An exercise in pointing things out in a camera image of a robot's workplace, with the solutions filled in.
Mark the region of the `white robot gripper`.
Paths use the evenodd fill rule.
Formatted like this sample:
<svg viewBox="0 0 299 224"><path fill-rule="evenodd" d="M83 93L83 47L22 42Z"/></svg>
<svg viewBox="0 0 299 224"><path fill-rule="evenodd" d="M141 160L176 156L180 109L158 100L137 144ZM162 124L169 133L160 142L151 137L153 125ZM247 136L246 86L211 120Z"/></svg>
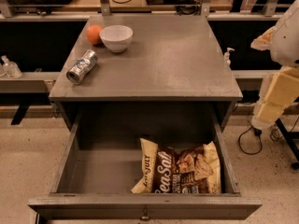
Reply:
<svg viewBox="0 0 299 224"><path fill-rule="evenodd" d="M271 59L283 66L299 66L299 0L295 0L275 26L255 38L250 47L270 50ZM267 129L299 97L299 69L282 67L263 79L251 125Z"/></svg>

